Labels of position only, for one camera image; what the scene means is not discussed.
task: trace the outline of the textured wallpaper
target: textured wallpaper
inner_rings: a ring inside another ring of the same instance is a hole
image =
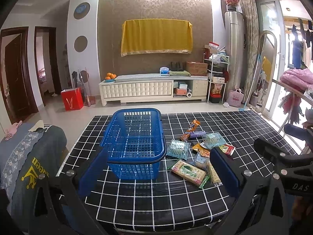
[[[165,18],[192,23],[191,54],[136,54],[121,57],[125,20]],[[213,40],[211,0],[99,0],[98,57],[101,80],[107,72],[117,75],[158,73],[170,62],[202,62],[203,47]]]

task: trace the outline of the mirror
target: mirror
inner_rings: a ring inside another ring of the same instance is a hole
[[[257,112],[263,112],[271,88],[277,54],[277,40],[271,31],[259,35],[259,47],[255,71],[250,89],[249,104]]]

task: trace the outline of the black and white checkered tablecloth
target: black and white checkered tablecloth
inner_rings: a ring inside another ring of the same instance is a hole
[[[62,173],[79,167],[96,153],[111,117],[95,116],[92,119],[65,161]],[[232,157],[243,170],[249,169],[264,177],[273,172],[273,164],[253,149],[258,136],[263,136],[291,155],[295,154],[274,128],[250,110],[164,114],[162,125],[167,145],[171,139],[179,139],[194,119],[201,122],[197,130],[219,132],[236,147]],[[196,155],[192,146],[202,142],[202,138],[190,141],[188,162],[192,162]],[[85,199],[87,210],[100,223],[135,231],[181,230],[220,219],[234,202],[224,186],[207,182],[204,189],[197,188],[166,171],[175,161],[176,158],[166,156],[161,161],[158,178],[151,181],[120,180],[108,167],[103,167],[94,190]]]

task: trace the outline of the pink cloth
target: pink cloth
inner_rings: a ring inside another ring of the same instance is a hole
[[[20,121],[19,123],[14,123],[11,125],[9,129],[5,129],[5,140],[9,140],[13,137],[13,135],[18,131],[18,127],[22,124],[23,122]]]
[[[291,69],[285,71],[280,77],[280,81],[290,85],[296,85],[302,90],[313,89],[313,73],[308,69]]]

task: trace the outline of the green towel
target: green towel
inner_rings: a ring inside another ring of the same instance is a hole
[[[170,76],[191,76],[187,71],[170,71]]]

